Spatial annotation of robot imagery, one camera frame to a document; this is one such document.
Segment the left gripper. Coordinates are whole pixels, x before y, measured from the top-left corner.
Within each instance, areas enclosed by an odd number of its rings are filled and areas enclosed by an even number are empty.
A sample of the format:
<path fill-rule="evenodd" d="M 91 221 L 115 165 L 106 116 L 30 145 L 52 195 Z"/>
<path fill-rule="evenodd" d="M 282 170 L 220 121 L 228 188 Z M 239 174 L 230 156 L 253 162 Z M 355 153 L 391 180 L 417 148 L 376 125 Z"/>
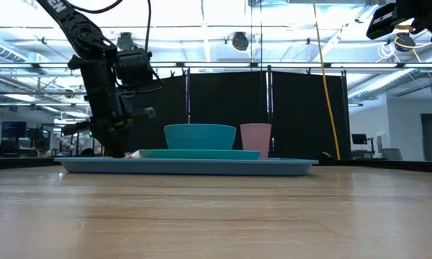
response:
<path fill-rule="evenodd" d="M 127 100 L 138 93 L 141 86 L 124 86 L 117 77 L 114 60 L 84 60 L 76 56 L 68 63 L 70 69 L 79 69 L 86 89 L 84 99 L 89 102 L 91 117 L 83 122 L 66 125 L 64 135 L 89 130 L 101 140 L 105 155 L 112 158 L 125 156 L 125 138 L 122 136 L 134 119 L 154 118 L 154 108 L 134 110 Z"/>

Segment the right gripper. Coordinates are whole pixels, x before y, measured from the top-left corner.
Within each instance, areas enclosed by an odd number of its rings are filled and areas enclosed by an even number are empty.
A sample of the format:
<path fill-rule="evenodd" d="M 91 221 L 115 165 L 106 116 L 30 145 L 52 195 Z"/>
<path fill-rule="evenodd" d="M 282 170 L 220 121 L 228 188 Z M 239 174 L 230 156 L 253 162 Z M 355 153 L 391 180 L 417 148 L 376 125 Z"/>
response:
<path fill-rule="evenodd" d="M 375 40 L 391 34 L 408 20 L 412 22 L 405 31 L 410 34 L 416 35 L 425 30 L 432 34 L 432 0 L 395 0 L 395 3 L 378 8 L 370 21 L 366 36 Z"/>

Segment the blue plastic bowl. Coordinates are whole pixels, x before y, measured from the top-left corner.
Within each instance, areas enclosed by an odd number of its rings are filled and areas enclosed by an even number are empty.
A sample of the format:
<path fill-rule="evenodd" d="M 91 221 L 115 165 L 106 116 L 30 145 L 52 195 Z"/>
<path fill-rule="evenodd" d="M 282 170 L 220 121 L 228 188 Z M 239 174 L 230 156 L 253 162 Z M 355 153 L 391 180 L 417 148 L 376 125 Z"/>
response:
<path fill-rule="evenodd" d="M 237 129 L 223 124 L 170 124 L 163 131 L 169 149 L 231 150 Z"/>

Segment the teal plastic plate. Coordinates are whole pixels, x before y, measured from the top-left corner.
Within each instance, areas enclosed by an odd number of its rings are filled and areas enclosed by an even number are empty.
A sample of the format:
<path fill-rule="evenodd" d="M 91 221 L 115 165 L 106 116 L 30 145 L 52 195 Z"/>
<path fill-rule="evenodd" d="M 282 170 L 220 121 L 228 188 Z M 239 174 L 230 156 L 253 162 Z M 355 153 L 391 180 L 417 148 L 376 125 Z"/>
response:
<path fill-rule="evenodd" d="M 140 150 L 141 158 L 150 159 L 213 159 L 213 160 L 258 160 L 260 152 L 254 150 Z"/>

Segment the pink plastic cup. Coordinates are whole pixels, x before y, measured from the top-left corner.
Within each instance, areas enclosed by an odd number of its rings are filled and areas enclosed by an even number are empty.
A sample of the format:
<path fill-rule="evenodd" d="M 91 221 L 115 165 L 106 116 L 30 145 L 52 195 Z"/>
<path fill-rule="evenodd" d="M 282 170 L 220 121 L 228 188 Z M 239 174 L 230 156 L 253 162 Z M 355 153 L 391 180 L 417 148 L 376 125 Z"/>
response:
<path fill-rule="evenodd" d="M 270 124 L 242 124 L 240 126 L 240 133 L 244 150 L 259 151 L 258 158 L 261 160 L 268 158 L 271 141 Z"/>

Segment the blue plastic tray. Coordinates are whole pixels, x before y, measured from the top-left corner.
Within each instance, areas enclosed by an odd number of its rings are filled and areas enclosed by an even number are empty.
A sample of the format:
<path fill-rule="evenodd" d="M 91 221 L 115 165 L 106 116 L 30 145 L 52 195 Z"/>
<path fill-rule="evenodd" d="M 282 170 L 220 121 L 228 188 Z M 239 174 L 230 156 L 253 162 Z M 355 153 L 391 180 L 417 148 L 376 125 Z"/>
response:
<path fill-rule="evenodd" d="M 69 173 L 131 173 L 212 176 L 306 176 L 316 160 L 203 160 L 156 158 L 56 158 Z"/>

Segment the wide dark monitor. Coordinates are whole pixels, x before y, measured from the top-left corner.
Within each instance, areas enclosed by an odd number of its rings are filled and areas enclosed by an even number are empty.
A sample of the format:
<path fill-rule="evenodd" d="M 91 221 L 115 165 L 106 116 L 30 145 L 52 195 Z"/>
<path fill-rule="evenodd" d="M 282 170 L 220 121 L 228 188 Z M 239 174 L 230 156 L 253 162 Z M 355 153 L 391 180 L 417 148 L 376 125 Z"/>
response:
<path fill-rule="evenodd" d="M 27 134 L 27 123 L 25 121 L 2 122 L 1 123 L 1 136 L 2 137 L 21 138 L 21 137 L 26 137 L 26 134 Z"/>

